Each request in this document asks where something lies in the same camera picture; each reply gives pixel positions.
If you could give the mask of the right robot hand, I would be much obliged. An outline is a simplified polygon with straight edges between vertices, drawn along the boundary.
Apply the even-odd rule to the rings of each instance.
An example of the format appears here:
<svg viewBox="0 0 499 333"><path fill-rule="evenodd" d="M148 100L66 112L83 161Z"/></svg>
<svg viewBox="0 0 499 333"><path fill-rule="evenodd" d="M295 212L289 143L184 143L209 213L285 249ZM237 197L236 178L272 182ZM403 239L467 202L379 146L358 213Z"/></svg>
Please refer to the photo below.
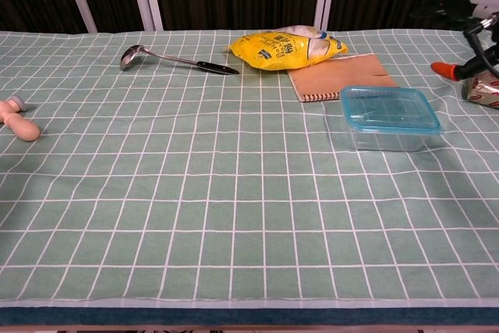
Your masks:
<svg viewBox="0 0 499 333"><path fill-rule="evenodd" d="M489 72L499 79L499 0L441 0L428 3L413 11L410 16L420 19L433 17L456 27L475 56L463 65L434 62L431 69L453 81L471 78Z"/></svg>

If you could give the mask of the blue plastic lid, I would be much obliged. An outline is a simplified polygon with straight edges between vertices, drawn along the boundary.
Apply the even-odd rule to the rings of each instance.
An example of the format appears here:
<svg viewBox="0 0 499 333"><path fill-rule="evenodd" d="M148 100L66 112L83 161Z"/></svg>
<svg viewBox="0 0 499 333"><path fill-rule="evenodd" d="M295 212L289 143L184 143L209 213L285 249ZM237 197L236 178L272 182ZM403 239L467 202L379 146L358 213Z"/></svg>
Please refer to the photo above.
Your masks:
<svg viewBox="0 0 499 333"><path fill-rule="evenodd" d="M346 87L340 93L347 127L359 133L433 136L443 128L424 94L401 87Z"/></svg>

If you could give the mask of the clear plastic container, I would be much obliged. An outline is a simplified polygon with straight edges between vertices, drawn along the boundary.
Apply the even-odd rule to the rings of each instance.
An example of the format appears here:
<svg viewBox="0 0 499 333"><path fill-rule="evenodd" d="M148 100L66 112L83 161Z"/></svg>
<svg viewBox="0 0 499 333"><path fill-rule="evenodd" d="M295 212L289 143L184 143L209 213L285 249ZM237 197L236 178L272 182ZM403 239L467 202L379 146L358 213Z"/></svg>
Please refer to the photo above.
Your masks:
<svg viewBox="0 0 499 333"><path fill-rule="evenodd" d="M417 151L431 145L437 136L404 133L361 133L349 131L345 134L349 146L371 151Z"/></svg>

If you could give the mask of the gold foil packet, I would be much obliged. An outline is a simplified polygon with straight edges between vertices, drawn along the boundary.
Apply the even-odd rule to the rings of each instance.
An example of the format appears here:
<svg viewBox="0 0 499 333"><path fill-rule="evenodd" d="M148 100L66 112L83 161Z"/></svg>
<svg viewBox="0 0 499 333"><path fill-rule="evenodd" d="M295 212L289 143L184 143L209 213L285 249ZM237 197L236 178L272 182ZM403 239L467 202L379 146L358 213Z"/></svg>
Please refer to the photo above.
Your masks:
<svg viewBox="0 0 499 333"><path fill-rule="evenodd" d="M478 105L499 109L499 79L489 73L468 78L462 87L462 97Z"/></svg>

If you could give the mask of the brown spiral notebook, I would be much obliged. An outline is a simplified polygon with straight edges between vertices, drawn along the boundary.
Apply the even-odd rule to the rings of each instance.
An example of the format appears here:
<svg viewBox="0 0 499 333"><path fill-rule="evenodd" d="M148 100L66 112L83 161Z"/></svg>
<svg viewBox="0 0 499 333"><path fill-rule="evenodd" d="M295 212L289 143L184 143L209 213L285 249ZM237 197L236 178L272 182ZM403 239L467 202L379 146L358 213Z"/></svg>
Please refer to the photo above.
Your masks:
<svg viewBox="0 0 499 333"><path fill-rule="evenodd" d="M291 69L288 76L301 102L338 100L340 92L349 86L399 87L374 54L331 58Z"/></svg>

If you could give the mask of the yellow snack bag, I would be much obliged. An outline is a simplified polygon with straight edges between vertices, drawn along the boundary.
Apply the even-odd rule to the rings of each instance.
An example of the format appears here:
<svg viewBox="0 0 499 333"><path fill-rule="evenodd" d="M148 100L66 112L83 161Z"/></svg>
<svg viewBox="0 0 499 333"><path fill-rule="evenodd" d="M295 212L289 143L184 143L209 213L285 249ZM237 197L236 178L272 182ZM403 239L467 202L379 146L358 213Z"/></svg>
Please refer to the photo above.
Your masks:
<svg viewBox="0 0 499 333"><path fill-rule="evenodd" d="M247 34L230 51L256 69L301 69L346 53L347 45L315 27L295 25Z"/></svg>

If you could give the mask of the green checked tablecloth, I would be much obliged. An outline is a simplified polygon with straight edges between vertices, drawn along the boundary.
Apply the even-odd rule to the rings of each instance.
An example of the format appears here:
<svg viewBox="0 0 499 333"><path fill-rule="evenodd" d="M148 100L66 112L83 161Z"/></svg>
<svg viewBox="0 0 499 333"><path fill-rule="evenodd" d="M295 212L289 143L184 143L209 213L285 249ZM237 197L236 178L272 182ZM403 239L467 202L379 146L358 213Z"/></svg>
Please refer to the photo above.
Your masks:
<svg viewBox="0 0 499 333"><path fill-rule="evenodd" d="M499 111L431 71L445 30L339 38L420 90L444 134L354 151L338 102L225 52L235 31L0 32L0 306L499 306ZM239 75L139 54L212 62Z"/></svg>

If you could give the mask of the beige wooden mallet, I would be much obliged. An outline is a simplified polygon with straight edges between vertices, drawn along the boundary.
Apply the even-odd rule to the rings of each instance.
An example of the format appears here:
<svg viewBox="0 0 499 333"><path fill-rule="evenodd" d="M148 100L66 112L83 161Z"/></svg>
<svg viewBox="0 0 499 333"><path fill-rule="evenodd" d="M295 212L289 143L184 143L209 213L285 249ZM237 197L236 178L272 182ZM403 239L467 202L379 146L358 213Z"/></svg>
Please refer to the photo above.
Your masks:
<svg viewBox="0 0 499 333"><path fill-rule="evenodd" d="M17 95L12 95L6 101L0 101L0 123L9 127L21 140L30 142L37 140L41 131L36 124L20 114L27 110L27 104Z"/></svg>

